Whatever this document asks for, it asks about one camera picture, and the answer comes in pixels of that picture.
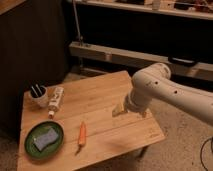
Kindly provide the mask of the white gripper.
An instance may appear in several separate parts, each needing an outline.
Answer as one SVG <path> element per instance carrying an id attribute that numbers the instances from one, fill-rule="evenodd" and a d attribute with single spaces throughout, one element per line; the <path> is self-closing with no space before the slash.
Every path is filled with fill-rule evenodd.
<path id="1" fill-rule="evenodd" d="M 112 110 L 112 116 L 116 117 L 125 113 L 125 109 L 131 112 L 139 113 L 142 117 L 146 116 L 147 100 L 145 98 L 140 99 L 138 102 L 134 102 L 130 95 L 127 95 L 124 100 L 124 106 L 119 103 Z"/>

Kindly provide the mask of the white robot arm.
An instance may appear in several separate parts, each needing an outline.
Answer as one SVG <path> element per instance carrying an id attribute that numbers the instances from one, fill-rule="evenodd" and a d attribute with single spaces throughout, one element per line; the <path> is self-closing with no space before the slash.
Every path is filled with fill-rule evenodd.
<path id="1" fill-rule="evenodd" d="M 170 78 L 171 70 L 164 63 L 137 71 L 131 78 L 131 90 L 112 110 L 112 116 L 135 112 L 145 117 L 150 102 L 158 99 L 213 126 L 213 93 L 175 83 Z"/>

